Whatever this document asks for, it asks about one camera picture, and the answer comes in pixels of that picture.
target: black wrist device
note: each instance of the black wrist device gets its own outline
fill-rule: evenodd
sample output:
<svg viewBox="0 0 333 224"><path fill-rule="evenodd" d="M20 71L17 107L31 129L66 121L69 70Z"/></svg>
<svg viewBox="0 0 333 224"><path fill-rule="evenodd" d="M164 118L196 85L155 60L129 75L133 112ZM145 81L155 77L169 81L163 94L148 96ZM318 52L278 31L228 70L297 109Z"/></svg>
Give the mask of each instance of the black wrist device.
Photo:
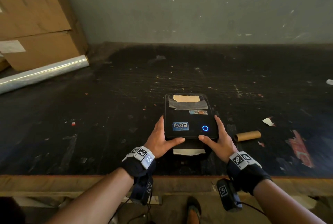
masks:
<svg viewBox="0 0 333 224"><path fill-rule="evenodd" d="M253 190L264 179L270 176L245 151L232 154L227 164L227 174L230 178L217 182L219 195L225 210L234 212L242 209L237 191L242 190L253 195Z"/></svg>
<svg viewBox="0 0 333 224"><path fill-rule="evenodd" d="M123 159L120 167L134 177L131 201L146 205L152 191L152 173L156 168L155 156L144 146L136 147Z"/></svg>

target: black table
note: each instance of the black table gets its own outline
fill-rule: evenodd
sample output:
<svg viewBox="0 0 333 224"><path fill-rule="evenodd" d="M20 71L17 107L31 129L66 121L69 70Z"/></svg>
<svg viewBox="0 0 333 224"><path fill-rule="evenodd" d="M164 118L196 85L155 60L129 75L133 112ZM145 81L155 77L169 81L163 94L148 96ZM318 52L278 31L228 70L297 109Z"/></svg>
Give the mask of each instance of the black table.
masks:
<svg viewBox="0 0 333 224"><path fill-rule="evenodd" d="M204 93L228 133L274 177L333 178L332 49L327 45L122 45L91 66L0 95L1 175L105 175L143 145L166 93ZM275 126L263 119L271 117ZM311 164L289 139L304 139ZM157 160L155 175L223 176L210 153Z"/></svg>

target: white paper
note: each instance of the white paper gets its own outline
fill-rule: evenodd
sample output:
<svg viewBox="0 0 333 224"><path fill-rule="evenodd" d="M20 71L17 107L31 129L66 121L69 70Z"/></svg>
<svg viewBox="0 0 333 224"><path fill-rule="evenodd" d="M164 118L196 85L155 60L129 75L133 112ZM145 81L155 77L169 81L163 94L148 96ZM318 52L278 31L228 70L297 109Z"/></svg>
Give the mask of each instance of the white paper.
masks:
<svg viewBox="0 0 333 224"><path fill-rule="evenodd" d="M205 149L173 149L174 155L196 156L205 153Z"/></svg>
<svg viewBox="0 0 333 224"><path fill-rule="evenodd" d="M0 41L0 52L3 54L25 52L25 49L18 40Z"/></svg>
<svg viewBox="0 0 333 224"><path fill-rule="evenodd" d="M192 96L192 95L174 95L173 99L177 102L199 102L199 96Z"/></svg>
<svg viewBox="0 0 333 224"><path fill-rule="evenodd" d="M270 118L266 118L262 121L265 122L268 126L273 126L274 125L274 123L270 120Z"/></svg>

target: gray wall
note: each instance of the gray wall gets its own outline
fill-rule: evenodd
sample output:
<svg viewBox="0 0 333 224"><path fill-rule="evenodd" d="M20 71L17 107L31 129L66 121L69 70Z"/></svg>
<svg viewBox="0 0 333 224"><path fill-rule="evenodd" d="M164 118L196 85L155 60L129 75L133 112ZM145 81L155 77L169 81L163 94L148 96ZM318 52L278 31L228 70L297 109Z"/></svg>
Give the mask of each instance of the gray wall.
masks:
<svg viewBox="0 0 333 224"><path fill-rule="evenodd" d="M333 41L333 0L71 2L90 43L276 44Z"/></svg>

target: forearm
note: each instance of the forearm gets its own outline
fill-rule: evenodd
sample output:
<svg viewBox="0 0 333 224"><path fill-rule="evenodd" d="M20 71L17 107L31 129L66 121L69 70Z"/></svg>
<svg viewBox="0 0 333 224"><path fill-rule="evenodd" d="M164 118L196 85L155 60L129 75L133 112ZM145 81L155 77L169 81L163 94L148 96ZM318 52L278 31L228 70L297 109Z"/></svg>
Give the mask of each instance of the forearm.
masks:
<svg viewBox="0 0 333 224"><path fill-rule="evenodd" d="M107 224L133 185L133 178L118 168L59 211L47 224Z"/></svg>
<svg viewBox="0 0 333 224"><path fill-rule="evenodd" d="M253 195L272 223L323 223L270 180L261 181Z"/></svg>

